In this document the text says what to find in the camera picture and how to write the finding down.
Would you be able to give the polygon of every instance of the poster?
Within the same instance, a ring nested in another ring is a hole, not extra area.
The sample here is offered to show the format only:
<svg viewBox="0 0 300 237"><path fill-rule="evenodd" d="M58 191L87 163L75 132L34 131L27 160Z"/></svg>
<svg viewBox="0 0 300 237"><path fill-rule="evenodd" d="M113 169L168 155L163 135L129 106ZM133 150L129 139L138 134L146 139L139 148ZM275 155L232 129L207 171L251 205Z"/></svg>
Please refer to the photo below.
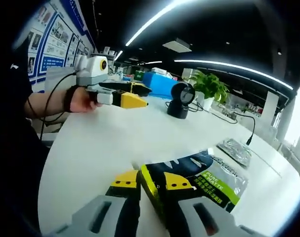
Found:
<svg viewBox="0 0 300 237"><path fill-rule="evenodd" d="M34 15L34 22L28 34L28 76L33 78L36 76L37 69L37 54L43 42L43 36L50 20L52 19L55 10L50 4L43 5L38 12Z"/></svg>
<svg viewBox="0 0 300 237"><path fill-rule="evenodd" d="M70 27L58 15L51 29L43 49L41 66L38 68L38 76L44 75L49 67L63 67L67 49L71 44L73 35Z"/></svg>
<svg viewBox="0 0 300 237"><path fill-rule="evenodd" d="M79 43L79 38L77 35L73 34L70 42L69 49L65 58L65 67L73 67L74 60L76 56L76 48Z"/></svg>

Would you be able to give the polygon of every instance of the white table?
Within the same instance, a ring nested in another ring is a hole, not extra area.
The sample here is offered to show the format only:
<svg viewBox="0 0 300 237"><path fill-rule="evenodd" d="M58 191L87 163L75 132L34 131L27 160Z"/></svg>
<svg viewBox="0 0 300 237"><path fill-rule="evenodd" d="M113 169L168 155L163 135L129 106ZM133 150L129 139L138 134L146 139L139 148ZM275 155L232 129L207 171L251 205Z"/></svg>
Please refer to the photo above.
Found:
<svg viewBox="0 0 300 237"><path fill-rule="evenodd" d="M147 108L125 110L103 106L91 114L72 114L57 135L40 183L40 228L47 234L65 223L97 195L108 190L115 176L132 169L131 162L161 162L213 147L233 137L246 142L251 133L206 112L189 113L187 119L166 114L165 101L147 98ZM296 170L266 142L253 137L248 170L218 149L222 157L249 184L232 214L245 225L272 236L288 220L300 201ZM137 236L168 236L142 189Z"/></svg>

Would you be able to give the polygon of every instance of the person's hand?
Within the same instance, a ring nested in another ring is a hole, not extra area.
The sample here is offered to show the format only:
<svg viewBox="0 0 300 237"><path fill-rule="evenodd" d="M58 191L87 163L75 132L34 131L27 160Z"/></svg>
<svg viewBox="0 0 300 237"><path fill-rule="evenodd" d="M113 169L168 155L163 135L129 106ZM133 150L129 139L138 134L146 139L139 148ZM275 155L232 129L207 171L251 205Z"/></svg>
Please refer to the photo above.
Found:
<svg viewBox="0 0 300 237"><path fill-rule="evenodd" d="M72 97L70 110L73 113L91 112L96 107L101 107L101 104L95 104L89 99L89 94L84 87L78 87Z"/></svg>

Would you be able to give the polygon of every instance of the green label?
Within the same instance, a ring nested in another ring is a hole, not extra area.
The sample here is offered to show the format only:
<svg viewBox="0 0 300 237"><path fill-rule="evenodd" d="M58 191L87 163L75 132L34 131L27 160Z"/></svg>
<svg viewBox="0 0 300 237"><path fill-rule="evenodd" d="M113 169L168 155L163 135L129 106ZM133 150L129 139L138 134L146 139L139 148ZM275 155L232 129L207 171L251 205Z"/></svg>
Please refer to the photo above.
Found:
<svg viewBox="0 0 300 237"><path fill-rule="evenodd" d="M214 187L219 189L221 192L223 192L230 200L231 202L236 205L240 198L234 193L234 191L226 185L223 181L215 177L210 171L204 171L201 173L201 175Z"/></svg>

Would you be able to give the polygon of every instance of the window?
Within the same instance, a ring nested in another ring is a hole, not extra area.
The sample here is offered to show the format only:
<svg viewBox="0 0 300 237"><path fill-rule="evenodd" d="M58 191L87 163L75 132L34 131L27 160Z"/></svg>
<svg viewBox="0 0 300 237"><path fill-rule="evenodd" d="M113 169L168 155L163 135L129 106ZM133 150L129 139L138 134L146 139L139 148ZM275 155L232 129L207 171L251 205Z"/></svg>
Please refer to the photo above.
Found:
<svg viewBox="0 0 300 237"><path fill-rule="evenodd" d="M285 135L285 140L293 145L297 145L298 139L300 137L300 88L298 89L294 110L292 113L292 118L288 130Z"/></svg>

